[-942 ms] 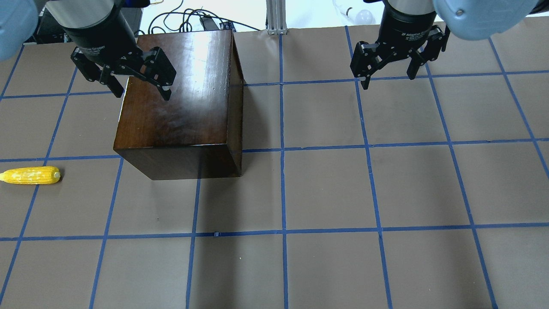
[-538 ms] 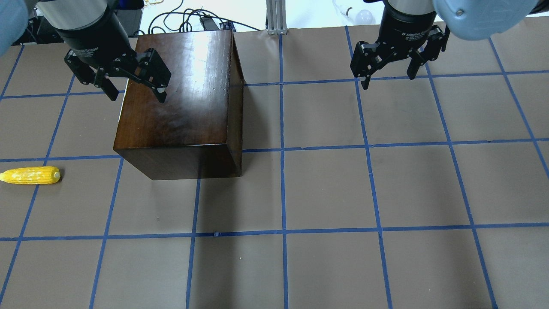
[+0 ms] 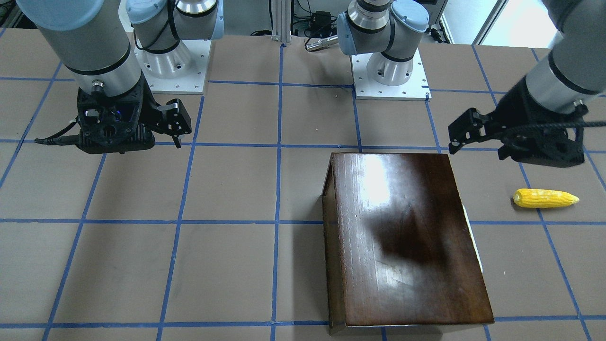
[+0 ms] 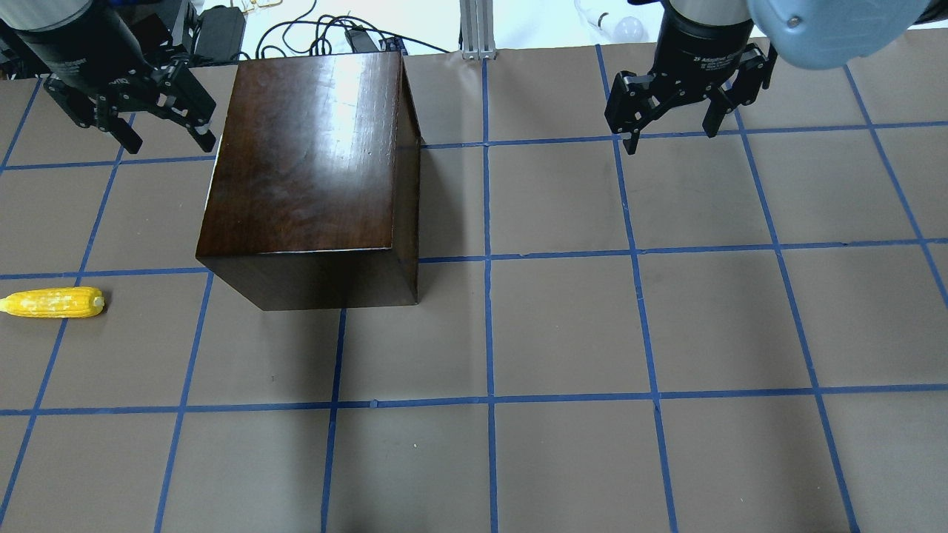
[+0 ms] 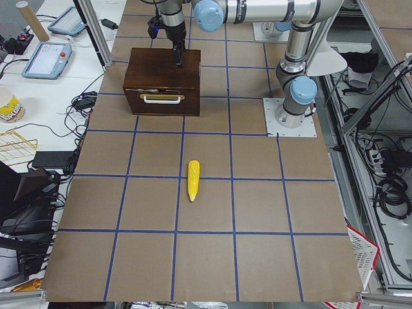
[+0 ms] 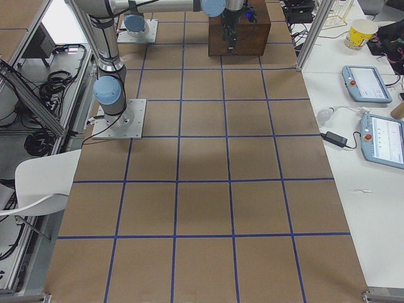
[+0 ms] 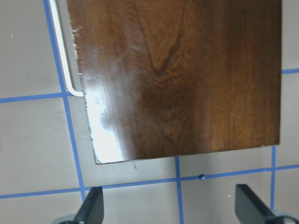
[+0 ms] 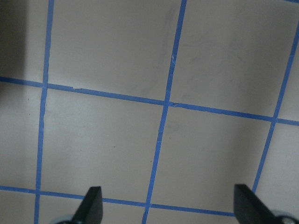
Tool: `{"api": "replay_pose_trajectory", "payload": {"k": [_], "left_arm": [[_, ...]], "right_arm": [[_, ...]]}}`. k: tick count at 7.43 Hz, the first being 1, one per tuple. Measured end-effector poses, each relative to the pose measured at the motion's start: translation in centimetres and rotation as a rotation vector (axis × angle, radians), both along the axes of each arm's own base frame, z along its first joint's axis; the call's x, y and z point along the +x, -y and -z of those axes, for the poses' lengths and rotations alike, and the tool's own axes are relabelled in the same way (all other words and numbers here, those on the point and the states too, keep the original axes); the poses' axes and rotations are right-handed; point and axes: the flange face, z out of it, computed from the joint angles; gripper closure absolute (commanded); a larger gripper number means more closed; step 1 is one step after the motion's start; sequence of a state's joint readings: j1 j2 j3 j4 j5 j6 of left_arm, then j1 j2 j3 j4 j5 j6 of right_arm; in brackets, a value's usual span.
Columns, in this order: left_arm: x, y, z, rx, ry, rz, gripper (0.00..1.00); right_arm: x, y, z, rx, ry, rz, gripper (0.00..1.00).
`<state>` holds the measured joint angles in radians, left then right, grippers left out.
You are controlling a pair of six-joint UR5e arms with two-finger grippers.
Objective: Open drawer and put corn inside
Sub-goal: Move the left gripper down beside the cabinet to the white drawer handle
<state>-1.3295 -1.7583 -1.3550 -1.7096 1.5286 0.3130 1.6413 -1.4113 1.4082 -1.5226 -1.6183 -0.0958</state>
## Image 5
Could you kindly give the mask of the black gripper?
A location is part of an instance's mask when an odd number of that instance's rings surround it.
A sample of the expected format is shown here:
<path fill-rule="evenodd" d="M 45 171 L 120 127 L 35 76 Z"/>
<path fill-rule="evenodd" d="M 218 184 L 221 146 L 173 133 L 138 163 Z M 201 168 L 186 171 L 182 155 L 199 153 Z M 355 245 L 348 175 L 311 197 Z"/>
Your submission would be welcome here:
<path fill-rule="evenodd" d="M 185 51 L 186 26 L 185 24 L 166 26 L 165 33 L 167 38 L 173 43 L 172 53 L 174 63 L 181 68 L 183 66 L 183 53 Z"/>

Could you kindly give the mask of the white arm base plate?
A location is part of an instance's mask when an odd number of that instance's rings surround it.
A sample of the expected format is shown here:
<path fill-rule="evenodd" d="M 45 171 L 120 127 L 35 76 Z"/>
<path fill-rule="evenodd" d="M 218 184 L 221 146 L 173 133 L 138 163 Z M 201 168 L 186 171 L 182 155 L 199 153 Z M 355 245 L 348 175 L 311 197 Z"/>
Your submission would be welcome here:
<path fill-rule="evenodd" d="M 317 133 L 311 110 L 307 107 L 303 115 L 293 116 L 283 109 L 284 98 L 264 98 L 267 136 L 316 138 Z"/>
<path fill-rule="evenodd" d="M 253 23 L 254 40 L 256 42 L 286 44 L 291 25 L 291 21 Z"/>

